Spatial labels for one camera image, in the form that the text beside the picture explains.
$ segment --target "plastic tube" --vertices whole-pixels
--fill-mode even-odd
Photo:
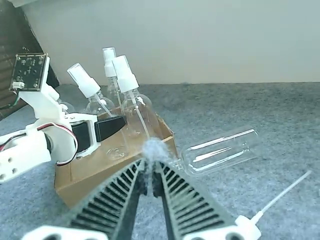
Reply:
[[[129,95],[130,95],[131,100],[132,100],[132,103],[133,103],[133,105],[134,105],[134,107],[135,107],[135,109],[136,109],[136,113],[138,114],[139,119],[140,119],[140,121],[141,121],[141,123],[142,123],[142,126],[143,126],[143,129],[144,129],[144,131],[145,131],[146,137],[149,139],[149,138],[150,138],[149,131],[148,131],[147,126],[146,126],[146,123],[145,123],[145,121],[144,121],[144,119],[143,119],[143,117],[142,117],[142,115],[141,115],[141,112],[140,112],[139,107],[138,107],[138,105],[137,105],[135,96],[134,96],[134,94],[133,94],[133,92],[132,92],[131,90],[129,91]]]
[[[113,83],[114,83],[114,87],[115,87],[115,90],[116,90],[116,96],[118,98],[118,103],[119,103],[119,106],[121,107],[121,99],[120,99],[119,87],[118,87],[118,84],[117,84],[117,80],[113,79]]]
[[[113,117],[114,115],[110,112],[110,110],[101,102],[101,99],[98,97],[97,94],[94,95],[94,98],[98,101],[98,103],[101,105],[101,107],[106,111],[107,114],[109,114],[110,117]]]
[[[272,206],[274,205],[280,198],[282,198],[287,192],[293,189],[296,185],[298,185],[302,180],[308,177],[312,173],[311,170],[307,171],[301,177],[299,177],[294,183],[288,186],[285,190],[283,190],[278,196],[272,199],[264,208],[262,208],[252,219],[251,221],[256,224],[259,219],[263,216],[263,214]]]

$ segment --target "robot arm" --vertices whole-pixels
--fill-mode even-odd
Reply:
[[[96,115],[66,114],[59,94],[47,84],[49,62],[47,53],[16,55],[9,90],[33,108],[37,120],[0,136],[0,184],[51,160],[63,166],[85,157],[126,124],[123,116],[98,120]]]

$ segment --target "circuit board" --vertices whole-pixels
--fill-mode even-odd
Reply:
[[[17,54],[9,90],[39,92],[47,60],[47,53]]]

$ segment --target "screw hole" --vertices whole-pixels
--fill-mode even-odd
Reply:
[[[51,234],[51,235],[47,236],[46,238],[44,238],[43,240],[60,240],[60,239],[61,239],[61,235]]]
[[[244,238],[239,235],[238,233],[235,233],[235,232],[231,232],[229,233],[226,237],[225,237],[226,240],[244,240]]]

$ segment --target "spray bottle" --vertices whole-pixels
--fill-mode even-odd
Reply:
[[[83,95],[89,100],[85,108],[86,114],[97,115],[99,119],[105,114],[107,118],[114,117],[112,110],[115,108],[115,105],[111,100],[103,96],[100,86],[87,74],[79,63],[70,67],[67,72],[77,83]],[[113,141],[109,142],[117,144],[117,146],[107,146],[106,154],[108,157],[112,160],[118,160],[127,156],[128,146],[123,131],[120,130],[120,135],[118,133],[113,135],[112,139]]]
[[[131,72],[126,56],[112,60],[118,78],[118,86],[124,94],[121,112],[127,119],[127,134],[145,141],[150,137],[162,139],[156,113],[152,110],[150,99],[139,93],[136,76]]]
[[[121,107],[121,103],[124,101],[124,95],[120,92],[118,87],[118,78],[115,68],[112,64],[112,60],[116,57],[116,50],[114,47],[103,48],[104,58],[104,72],[107,78],[107,92],[106,97],[110,99],[115,107]]]

